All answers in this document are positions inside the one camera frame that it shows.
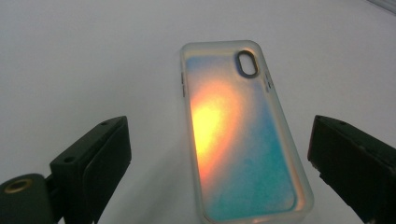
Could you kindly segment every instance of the white surface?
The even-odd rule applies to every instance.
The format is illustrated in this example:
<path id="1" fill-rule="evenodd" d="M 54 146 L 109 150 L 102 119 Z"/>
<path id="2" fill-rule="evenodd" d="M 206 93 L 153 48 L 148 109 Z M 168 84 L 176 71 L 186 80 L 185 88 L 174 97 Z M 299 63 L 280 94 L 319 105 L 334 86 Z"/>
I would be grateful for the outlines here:
<path id="1" fill-rule="evenodd" d="M 262 46 L 315 195 L 304 223 L 361 223 L 306 159 L 316 114 L 396 147 L 396 17 L 362 0 L 2 1 L 0 182 L 97 123 L 129 120 L 133 160 L 101 223 L 199 223 L 178 51 Z"/>

